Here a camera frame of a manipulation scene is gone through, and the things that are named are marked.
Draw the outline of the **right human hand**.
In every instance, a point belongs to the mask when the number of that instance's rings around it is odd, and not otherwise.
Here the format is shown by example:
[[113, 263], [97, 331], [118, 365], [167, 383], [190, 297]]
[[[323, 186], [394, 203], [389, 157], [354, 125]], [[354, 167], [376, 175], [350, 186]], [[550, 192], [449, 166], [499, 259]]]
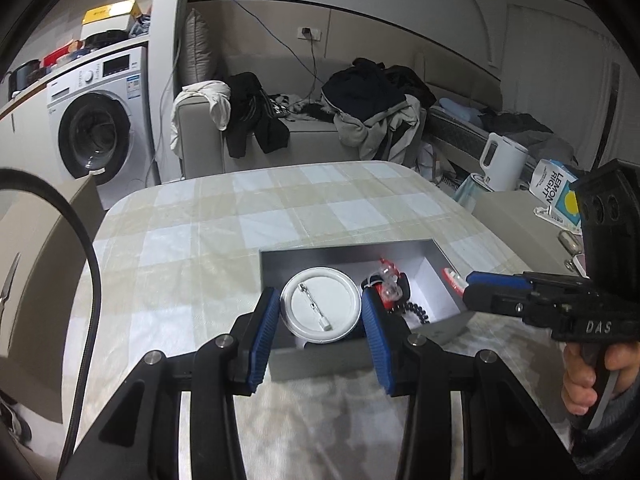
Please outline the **right human hand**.
[[[567, 411], [573, 415], [585, 415], [588, 408], [598, 400], [594, 384], [597, 373], [582, 358], [582, 346], [568, 342], [563, 350], [565, 372], [563, 376], [562, 400]], [[620, 396], [628, 390], [639, 374], [638, 341], [612, 344], [604, 357], [605, 368], [609, 372], [617, 372], [617, 382], [613, 396]]]

